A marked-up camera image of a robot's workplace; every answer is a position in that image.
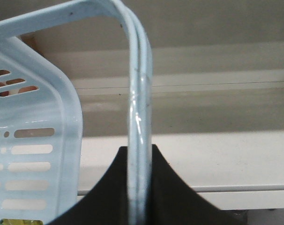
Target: white shelf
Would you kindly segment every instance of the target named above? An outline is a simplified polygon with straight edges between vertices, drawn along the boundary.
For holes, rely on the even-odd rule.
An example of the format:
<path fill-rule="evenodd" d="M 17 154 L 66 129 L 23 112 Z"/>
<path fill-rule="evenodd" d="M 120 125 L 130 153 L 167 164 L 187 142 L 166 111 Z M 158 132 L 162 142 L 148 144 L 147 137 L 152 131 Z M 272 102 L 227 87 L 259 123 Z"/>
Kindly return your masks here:
<path fill-rule="evenodd" d="M 86 193 L 127 145 L 127 95 L 81 102 Z M 284 89 L 154 94 L 153 133 L 178 175 L 218 207 L 284 208 Z"/>

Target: yellow object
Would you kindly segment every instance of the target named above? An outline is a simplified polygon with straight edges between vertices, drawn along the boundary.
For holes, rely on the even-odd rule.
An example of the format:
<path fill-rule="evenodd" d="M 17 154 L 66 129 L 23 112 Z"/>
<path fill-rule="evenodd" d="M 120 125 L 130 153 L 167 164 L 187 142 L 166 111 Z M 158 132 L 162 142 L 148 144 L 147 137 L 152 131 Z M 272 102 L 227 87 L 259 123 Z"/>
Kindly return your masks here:
<path fill-rule="evenodd" d="M 40 220 L 2 219 L 0 225 L 43 225 Z"/>

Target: ventilation slot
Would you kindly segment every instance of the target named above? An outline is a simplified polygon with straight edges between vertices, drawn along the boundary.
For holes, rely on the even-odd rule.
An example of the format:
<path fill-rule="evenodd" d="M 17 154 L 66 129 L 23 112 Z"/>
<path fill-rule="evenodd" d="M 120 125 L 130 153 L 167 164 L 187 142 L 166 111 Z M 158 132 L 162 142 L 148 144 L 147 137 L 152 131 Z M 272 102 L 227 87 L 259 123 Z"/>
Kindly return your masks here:
<path fill-rule="evenodd" d="M 45 191 L 48 186 L 46 180 L 11 180 L 5 184 L 7 191 Z"/>
<path fill-rule="evenodd" d="M 10 172 L 46 172 L 50 170 L 49 162 L 34 163 L 11 163 L 8 167 Z"/>
<path fill-rule="evenodd" d="M 52 152 L 52 145 L 16 145 L 12 148 L 11 152 L 13 155 L 48 154 Z"/>
<path fill-rule="evenodd" d="M 20 88 L 20 89 L 8 90 L 8 91 L 0 92 L 0 97 L 18 95 L 18 94 L 22 94 L 22 93 L 25 93 L 25 92 L 35 91 L 35 90 L 38 90 L 38 89 L 39 89 L 39 87 L 37 87 L 37 86 L 28 86 L 28 87 L 24 87 L 24 88 Z"/>
<path fill-rule="evenodd" d="M 2 202 L 5 210 L 43 210 L 46 201 L 43 199 L 6 199 Z"/>
<path fill-rule="evenodd" d="M 10 74 L 10 73 L 11 73 L 10 71 L 5 70 L 5 69 L 1 69 L 1 70 L 0 70 L 0 76 L 6 75 L 6 74 Z"/>
<path fill-rule="evenodd" d="M 14 133 L 16 138 L 25 138 L 25 137 L 50 137 L 54 135 L 53 128 L 37 128 L 37 129 L 23 129 L 17 130 Z"/>
<path fill-rule="evenodd" d="M 28 219 L 2 219 L 0 225 L 43 225 L 43 222 Z"/>

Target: plastic basket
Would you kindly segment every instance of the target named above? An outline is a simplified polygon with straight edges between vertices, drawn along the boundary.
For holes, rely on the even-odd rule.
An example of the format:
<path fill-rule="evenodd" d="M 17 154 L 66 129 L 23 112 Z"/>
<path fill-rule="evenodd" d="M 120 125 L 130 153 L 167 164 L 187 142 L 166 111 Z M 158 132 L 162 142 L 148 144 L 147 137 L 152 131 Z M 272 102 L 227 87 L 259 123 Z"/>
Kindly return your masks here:
<path fill-rule="evenodd" d="M 116 17 L 129 39 L 129 223 L 145 220 L 152 57 L 139 20 L 119 0 L 74 0 L 0 21 L 0 220 L 47 223 L 75 203 L 82 137 L 71 82 L 13 36 L 97 15 Z"/>

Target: basket handle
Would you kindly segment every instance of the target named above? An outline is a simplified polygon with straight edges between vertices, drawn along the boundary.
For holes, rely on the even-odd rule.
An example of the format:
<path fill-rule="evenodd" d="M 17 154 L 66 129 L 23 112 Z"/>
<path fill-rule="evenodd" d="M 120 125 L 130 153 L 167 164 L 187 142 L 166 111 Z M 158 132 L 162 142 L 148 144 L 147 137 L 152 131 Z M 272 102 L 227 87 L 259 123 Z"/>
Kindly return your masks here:
<path fill-rule="evenodd" d="M 152 54 L 134 13 L 120 0 L 73 0 L 0 21 L 0 41 L 99 15 L 117 18 L 129 41 L 128 221 L 141 225 L 147 218 L 151 175 Z"/>

